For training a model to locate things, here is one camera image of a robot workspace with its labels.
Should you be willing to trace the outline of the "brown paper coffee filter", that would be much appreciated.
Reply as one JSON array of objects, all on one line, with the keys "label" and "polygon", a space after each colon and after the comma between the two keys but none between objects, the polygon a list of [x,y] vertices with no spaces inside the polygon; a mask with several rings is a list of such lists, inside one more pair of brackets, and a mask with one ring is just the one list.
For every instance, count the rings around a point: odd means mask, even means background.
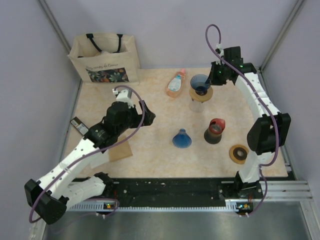
[{"label": "brown paper coffee filter", "polygon": [[128,141],[121,143],[108,150],[108,157],[110,162],[118,161],[133,155]]}]

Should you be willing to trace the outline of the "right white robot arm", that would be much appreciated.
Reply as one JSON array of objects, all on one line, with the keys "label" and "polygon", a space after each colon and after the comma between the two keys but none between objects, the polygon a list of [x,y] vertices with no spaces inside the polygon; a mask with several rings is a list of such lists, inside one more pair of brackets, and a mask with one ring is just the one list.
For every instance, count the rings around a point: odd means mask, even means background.
[{"label": "right white robot arm", "polygon": [[218,60],[212,62],[206,83],[222,86],[231,81],[243,94],[254,118],[247,134],[249,152],[243,167],[236,173],[232,184],[223,184],[220,193],[224,198],[248,198],[260,188],[262,167],[271,166],[277,159],[279,148],[284,145],[291,117],[281,113],[262,87],[257,70],[252,63],[245,63],[239,46],[213,51]]}]

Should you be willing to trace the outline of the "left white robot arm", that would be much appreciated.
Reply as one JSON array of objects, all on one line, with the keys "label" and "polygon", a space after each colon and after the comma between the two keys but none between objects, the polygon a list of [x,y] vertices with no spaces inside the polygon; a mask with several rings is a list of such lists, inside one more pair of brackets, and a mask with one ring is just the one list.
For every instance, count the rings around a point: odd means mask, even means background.
[{"label": "left white robot arm", "polygon": [[150,126],[156,115],[141,100],[142,114],[126,102],[115,101],[100,122],[90,127],[74,150],[53,170],[39,180],[24,185],[26,200],[31,207],[29,222],[36,223],[33,213],[48,225],[56,223],[72,206],[95,196],[109,198],[114,191],[112,179],[103,172],[80,183],[70,185],[76,176],[107,150],[118,146],[119,136],[128,129],[138,131]]}]

